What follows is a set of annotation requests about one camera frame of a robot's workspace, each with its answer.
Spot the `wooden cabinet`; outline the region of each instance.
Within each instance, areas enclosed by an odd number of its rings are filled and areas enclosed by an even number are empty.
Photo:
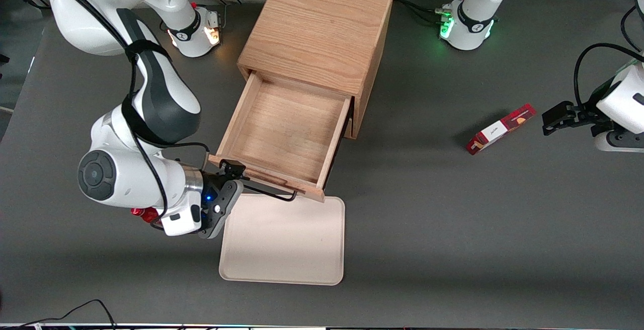
[[[253,181],[324,200],[341,137],[356,139],[392,0],[267,0],[237,62],[248,80],[217,155]]]

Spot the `red box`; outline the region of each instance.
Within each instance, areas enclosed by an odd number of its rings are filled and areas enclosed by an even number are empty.
[[[536,110],[530,104],[525,104],[508,116],[479,131],[474,138],[467,143],[467,151],[471,155],[478,153],[493,142],[501,139],[507,133],[515,130],[531,117],[536,115]]]

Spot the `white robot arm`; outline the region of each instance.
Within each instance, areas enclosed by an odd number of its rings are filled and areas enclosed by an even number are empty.
[[[99,55],[126,52],[133,62],[133,85],[134,63],[143,76],[138,91],[131,87],[123,103],[92,126],[92,146],[78,166],[78,183],[99,203],[155,208],[168,236],[214,238],[243,190],[239,178],[244,168],[227,162],[223,174],[208,174],[162,156],[164,147],[195,133],[201,108],[152,31],[129,9],[142,1],[50,0],[58,27],[71,44]],[[163,13],[169,27],[179,28],[178,37],[191,32],[179,49],[190,55],[207,52],[211,36],[200,30],[199,17],[208,12],[193,9],[187,0],[175,2],[184,5],[176,13],[159,6],[155,11]]]
[[[440,37],[459,50],[474,50],[490,35],[494,14],[503,0],[453,0],[440,12],[446,14]]]
[[[637,0],[636,7],[642,18],[644,0]],[[563,101],[543,113],[543,134],[592,124],[591,133],[599,150],[644,153],[644,57],[616,44],[593,44],[577,60],[576,77],[581,60],[598,47],[613,48],[634,59],[594,90],[586,103],[581,102],[576,82],[577,103]]]

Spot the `gray table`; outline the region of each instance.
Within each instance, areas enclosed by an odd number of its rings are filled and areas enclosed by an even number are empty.
[[[588,128],[543,137],[540,118],[477,156],[464,149],[506,111],[572,99],[577,55],[623,43],[632,2],[506,0],[476,52],[449,48],[395,5],[363,129],[342,142],[329,178],[328,195],[347,204],[335,287],[226,282],[220,238],[168,238],[83,197],[76,165],[94,120],[127,92],[128,64],[78,51],[50,21],[0,145],[2,321],[98,297],[121,322],[644,327],[644,155],[599,152]],[[159,34],[202,103],[192,139],[213,148],[242,93],[235,60],[260,8],[231,7],[223,45],[206,57],[180,57]],[[139,13],[156,30],[158,18]],[[589,55],[585,94],[626,60]]]

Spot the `open drawer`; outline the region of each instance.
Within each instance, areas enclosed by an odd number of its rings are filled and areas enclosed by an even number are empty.
[[[324,201],[331,164],[346,129],[351,96],[251,71],[217,155],[246,165],[246,176]]]

